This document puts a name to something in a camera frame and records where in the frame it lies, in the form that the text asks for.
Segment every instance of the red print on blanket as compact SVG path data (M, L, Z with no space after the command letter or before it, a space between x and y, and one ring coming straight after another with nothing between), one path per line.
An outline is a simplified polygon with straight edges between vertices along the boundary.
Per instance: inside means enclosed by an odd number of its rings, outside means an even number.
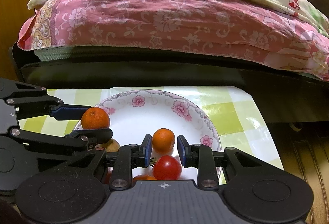
M295 10L300 10L300 7L298 5L298 0L291 0L289 2L289 6L294 8Z

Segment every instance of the table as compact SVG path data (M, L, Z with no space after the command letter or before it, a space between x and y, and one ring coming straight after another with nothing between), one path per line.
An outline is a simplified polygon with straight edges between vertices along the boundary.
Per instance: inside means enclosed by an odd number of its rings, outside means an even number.
M236 147L267 163L283 169L269 130L252 97L241 89L226 86L203 87L124 87L111 89L49 89L66 104L94 106L105 98L135 89L157 89L182 96L199 106L215 126L221 145ZM56 121L40 116L19 121L24 130L64 136L78 121ZM223 174L219 179L225 183Z

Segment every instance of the plate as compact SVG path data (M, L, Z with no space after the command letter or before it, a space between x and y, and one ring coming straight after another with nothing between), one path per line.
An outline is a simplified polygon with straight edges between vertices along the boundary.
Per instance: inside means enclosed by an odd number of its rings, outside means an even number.
M133 90L113 95L95 105L104 109L110 117L113 138L121 145L141 144L146 134L153 135L160 128L175 134L175 147L167 153L179 162L177 136L184 135L190 144L208 145L213 151L222 151L218 133L209 117L191 101L161 90ZM82 129L79 121L74 129ZM151 157L160 155L152 151ZM218 177L221 168L217 168ZM152 167L134 168L133 176L152 175ZM180 179L197 182L196 168L183 168Z

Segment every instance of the bed sheet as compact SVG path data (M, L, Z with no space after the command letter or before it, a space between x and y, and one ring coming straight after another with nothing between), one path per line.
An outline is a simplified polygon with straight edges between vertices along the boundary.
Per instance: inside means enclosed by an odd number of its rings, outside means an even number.
M20 32L24 50L130 46L241 58L329 80L329 39L243 0L49 0Z

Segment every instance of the red cherry tomato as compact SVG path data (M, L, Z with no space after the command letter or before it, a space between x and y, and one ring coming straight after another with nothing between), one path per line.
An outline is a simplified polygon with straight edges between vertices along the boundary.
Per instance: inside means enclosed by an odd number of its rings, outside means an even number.
M182 165L169 155L160 157L153 166L153 176L157 180L177 180L181 173Z

